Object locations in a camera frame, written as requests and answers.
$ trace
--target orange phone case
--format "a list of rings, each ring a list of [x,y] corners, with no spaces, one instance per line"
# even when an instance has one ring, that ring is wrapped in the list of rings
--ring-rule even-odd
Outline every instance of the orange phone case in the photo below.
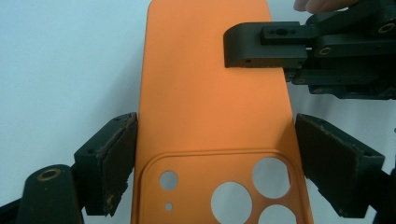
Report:
[[[313,223],[282,69],[225,68],[223,34],[247,21],[269,21],[263,0],[153,0],[148,9],[134,168],[133,223],[219,223],[218,186],[247,189],[258,223],[272,204],[297,223]],[[252,181],[263,158],[287,165],[290,189],[261,195]],[[177,186],[164,189],[166,171]],[[172,209],[165,209],[172,204]]]

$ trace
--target small hole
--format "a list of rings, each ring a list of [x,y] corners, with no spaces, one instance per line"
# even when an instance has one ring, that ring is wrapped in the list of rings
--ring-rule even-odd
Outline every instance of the small hole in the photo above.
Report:
[[[163,189],[172,190],[177,186],[177,175],[173,171],[166,171],[160,177],[160,184]]]
[[[166,203],[165,204],[165,210],[166,211],[172,211],[173,209],[173,205],[171,203]]]
[[[275,204],[264,209],[259,218],[259,224],[277,224],[288,223],[296,224],[296,216],[290,211],[289,208]]]
[[[287,29],[276,29],[276,34],[277,35],[287,35],[288,30]]]
[[[95,150],[93,150],[92,148],[90,148],[90,149],[87,150],[87,153],[88,153],[88,154],[93,154],[93,153],[95,153]]]

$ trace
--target human hand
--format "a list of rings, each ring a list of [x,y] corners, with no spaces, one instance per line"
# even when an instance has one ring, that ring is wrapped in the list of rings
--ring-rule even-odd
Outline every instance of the human hand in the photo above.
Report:
[[[295,0],[294,9],[316,14],[319,12],[335,11],[357,2],[358,0]]]

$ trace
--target white background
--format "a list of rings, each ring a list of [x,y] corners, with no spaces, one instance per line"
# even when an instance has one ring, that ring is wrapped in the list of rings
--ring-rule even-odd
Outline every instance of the white background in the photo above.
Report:
[[[304,22],[292,0],[269,0],[273,21]],[[0,205],[21,197],[24,180],[73,154],[110,119],[138,109],[149,0],[0,2]],[[333,123],[387,156],[394,167],[396,102],[338,100],[289,85],[294,113]],[[338,217],[307,182],[315,223],[372,223]],[[132,188],[114,217],[129,223]]]

